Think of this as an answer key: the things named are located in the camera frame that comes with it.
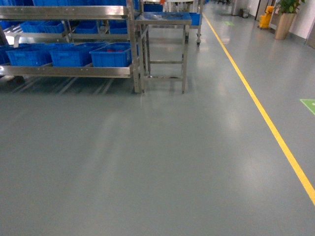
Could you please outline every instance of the potted plant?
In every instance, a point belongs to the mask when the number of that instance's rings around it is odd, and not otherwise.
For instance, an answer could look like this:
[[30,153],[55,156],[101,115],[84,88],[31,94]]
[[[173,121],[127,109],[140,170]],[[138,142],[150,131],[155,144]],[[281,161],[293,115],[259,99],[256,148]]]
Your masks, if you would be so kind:
[[305,3],[305,0],[280,0],[277,3],[276,9],[278,9],[280,20],[277,25],[275,39],[286,38],[296,16],[296,10],[299,9],[300,2]]

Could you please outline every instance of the green leaves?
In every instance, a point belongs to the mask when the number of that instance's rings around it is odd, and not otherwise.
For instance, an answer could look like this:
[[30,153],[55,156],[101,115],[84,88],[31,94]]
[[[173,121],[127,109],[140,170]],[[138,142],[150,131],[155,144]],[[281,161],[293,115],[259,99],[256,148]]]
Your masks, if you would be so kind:
[[276,5],[276,8],[279,9],[278,14],[296,13],[296,9],[301,5],[300,1],[305,3],[305,0],[280,0]]

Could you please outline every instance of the stainless steel table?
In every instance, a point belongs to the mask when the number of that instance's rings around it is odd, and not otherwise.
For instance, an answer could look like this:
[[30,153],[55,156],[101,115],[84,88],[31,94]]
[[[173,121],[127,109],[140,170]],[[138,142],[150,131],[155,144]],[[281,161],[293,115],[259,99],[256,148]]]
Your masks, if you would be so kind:
[[[145,92],[145,81],[181,81],[182,93],[185,93],[186,74],[187,74],[187,57],[189,42],[189,27],[191,17],[187,12],[144,12],[136,20],[138,25],[138,44],[140,57],[140,80],[142,92]],[[150,42],[149,26],[183,26],[183,51],[182,60],[150,60]],[[180,76],[153,76],[151,75],[151,64],[181,64],[182,71]]]

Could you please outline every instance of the metal table leg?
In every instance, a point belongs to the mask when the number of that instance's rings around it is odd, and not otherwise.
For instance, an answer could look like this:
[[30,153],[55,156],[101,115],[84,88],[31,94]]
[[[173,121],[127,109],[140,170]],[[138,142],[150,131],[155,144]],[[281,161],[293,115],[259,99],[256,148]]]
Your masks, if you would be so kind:
[[150,43],[149,43],[149,29],[146,32],[146,43],[147,43],[147,63],[148,63],[148,73],[151,75],[151,59],[150,59]]
[[200,0],[200,8],[199,8],[199,14],[200,14],[200,18],[199,18],[199,26],[198,26],[198,32],[197,32],[197,45],[199,46],[201,43],[201,23],[202,23],[202,14],[203,14],[203,3],[204,0]]
[[139,71],[138,71],[138,55],[137,55],[135,28],[134,28],[134,24],[131,23],[132,20],[134,20],[132,16],[127,20],[127,28],[128,28],[130,44],[131,44],[134,91],[136,93],[139,93],[141,91],[141,82],[139,79]]
[[138,45],[139,45],[139,63],[140,63],[140,83],[141,83],[141,89],[142,92],[145,91],[145,82],[144,82],[144,76],[145,76],[145,55],[144,55],[144,50],[143,50],[143,41],[144,38],[142,37],[142,31],[143,31],[143,26],[139,26],[138,29],[138,34],[137,34],[137,39],[138,39]]
[[185,93],[186,76],[187,76],[187,57],[189,43],[189,25],[184,26],[184,48],[183,48],[183,63],[182,63],[182,93]]

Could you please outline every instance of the plant pot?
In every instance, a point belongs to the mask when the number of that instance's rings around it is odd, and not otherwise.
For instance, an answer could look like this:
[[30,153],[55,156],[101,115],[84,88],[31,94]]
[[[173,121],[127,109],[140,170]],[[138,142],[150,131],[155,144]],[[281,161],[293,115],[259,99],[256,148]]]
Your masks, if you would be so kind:
[[281,15],[277,25],[275,39],[284,40],[286,38],[295,15],[295,13],[284,13]]

